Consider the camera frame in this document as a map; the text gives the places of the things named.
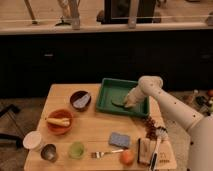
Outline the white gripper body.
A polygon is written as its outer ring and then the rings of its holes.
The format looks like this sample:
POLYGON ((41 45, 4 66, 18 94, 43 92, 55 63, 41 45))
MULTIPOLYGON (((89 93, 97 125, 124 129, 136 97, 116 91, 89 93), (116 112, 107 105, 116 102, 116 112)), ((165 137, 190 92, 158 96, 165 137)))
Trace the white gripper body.
POLYGON ((130 102, 136 106, 138 103, 143 102, 145 98, 146 94, 138 86, 136 86, 127 93, 124 98, 124 103, 130 102))

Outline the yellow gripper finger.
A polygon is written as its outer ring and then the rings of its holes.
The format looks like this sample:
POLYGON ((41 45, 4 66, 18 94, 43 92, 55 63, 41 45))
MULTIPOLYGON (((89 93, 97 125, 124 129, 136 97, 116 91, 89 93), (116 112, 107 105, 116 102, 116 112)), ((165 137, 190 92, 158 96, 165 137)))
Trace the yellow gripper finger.
POLYGON ((133 103, 130 103, 130 102, 125 102, 124 103, 124 108, 132 108, 132 107, 134 107, 133 103))

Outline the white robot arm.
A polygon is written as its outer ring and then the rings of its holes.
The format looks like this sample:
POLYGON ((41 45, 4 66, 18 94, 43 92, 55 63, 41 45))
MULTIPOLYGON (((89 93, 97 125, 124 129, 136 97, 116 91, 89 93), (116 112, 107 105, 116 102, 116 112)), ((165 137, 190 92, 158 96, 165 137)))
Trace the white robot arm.
POLYGON ((124 98, 126 108, 134 107, 147 96, 154 98, 190 135, 187 171, 213 171, 213 115, 201 113, 162 89, 159 76, 142 76, 124 98))

